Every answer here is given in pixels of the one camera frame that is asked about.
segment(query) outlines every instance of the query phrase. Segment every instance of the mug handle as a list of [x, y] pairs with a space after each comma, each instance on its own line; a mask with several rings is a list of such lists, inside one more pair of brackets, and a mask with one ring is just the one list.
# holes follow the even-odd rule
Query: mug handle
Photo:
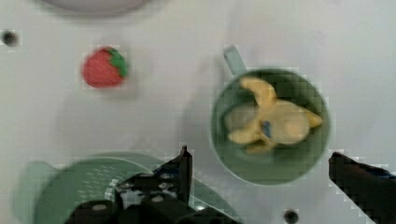
[[223, 55], [225, 62], [233, 75], [239, 75], [247, 71], [244, 61], [242, 61], [241, 55], [234, 45], [231, 45], [224, 50]]

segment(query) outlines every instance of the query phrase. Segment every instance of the hole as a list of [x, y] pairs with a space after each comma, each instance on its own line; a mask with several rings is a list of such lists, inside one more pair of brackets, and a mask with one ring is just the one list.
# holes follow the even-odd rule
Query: hole
[[221, 220], [219, 218], [213, 218], [210, 220], [210, 224], [221, 224]]
[[1, 39], [5, 45], [10, 47], [16, 46], [18, 41], [17, 35], [11, 31], [3, 32]]
[[107, 208], [105, 204], [99, 203], [93, 206], [92, 210], [95, 212], [103, 211]]
[[285, 215], [283, 216], [285, 218], [285, 221], [288, 224], [295, 224], [298, 222], [298, 214], [295, 211], [289, 210], [285, 212]]

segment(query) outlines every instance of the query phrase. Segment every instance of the white bowl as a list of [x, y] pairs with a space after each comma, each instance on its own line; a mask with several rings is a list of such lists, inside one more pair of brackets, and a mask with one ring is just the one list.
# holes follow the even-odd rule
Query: white bowl
[[66, 10], [87, 14], [110, 14], [138, 7], [148, 0], [44, 0]]

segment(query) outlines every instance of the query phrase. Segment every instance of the red strawberry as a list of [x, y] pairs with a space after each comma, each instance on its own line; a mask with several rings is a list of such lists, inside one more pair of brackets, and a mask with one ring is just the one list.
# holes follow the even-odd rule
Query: red strawberry
[[105, 47], [88, 57], [82, 68], [82, 76], [92, 87], [115, 87], [126, 78], [127, 65], [116, 49]]

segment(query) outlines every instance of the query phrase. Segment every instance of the toy strawberry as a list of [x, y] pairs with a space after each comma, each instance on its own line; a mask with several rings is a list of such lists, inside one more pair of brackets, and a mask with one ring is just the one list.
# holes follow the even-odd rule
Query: toy strawberry
[[94, 52], [82, 67], [84, 80], [95, 88], [119, 86], [127, 75], [125, 59], [111, 47]]

